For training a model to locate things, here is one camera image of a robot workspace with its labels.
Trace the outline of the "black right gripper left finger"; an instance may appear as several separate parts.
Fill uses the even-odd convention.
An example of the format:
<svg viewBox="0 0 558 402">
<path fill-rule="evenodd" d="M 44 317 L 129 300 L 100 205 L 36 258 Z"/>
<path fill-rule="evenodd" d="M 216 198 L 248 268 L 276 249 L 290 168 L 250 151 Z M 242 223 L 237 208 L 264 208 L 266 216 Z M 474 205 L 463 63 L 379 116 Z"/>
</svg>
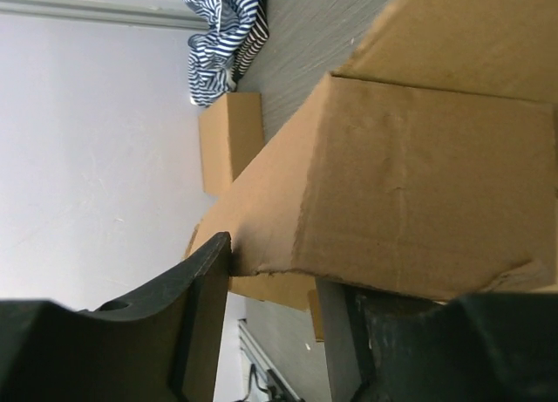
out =
<svg viewBox="0 0 558 402">
<path fill-rule="evenodd" d="M 2 301 L 2 400 L 212 400 L 230 261 L 221 232 L 96 310 Z"/>
</svg>

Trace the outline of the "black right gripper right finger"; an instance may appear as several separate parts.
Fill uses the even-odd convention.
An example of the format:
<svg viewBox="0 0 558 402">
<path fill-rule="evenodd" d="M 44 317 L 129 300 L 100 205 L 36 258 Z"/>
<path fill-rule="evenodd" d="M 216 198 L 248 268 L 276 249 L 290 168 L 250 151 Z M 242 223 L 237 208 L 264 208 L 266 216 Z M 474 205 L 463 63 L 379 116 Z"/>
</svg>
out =
<svg viewBox="0 0 558 402">
<path fill-rule="evenodd" d="M 448 303 L 318 280 L 335 401 L 554 401 L 557 296 Z"/>
</svg>

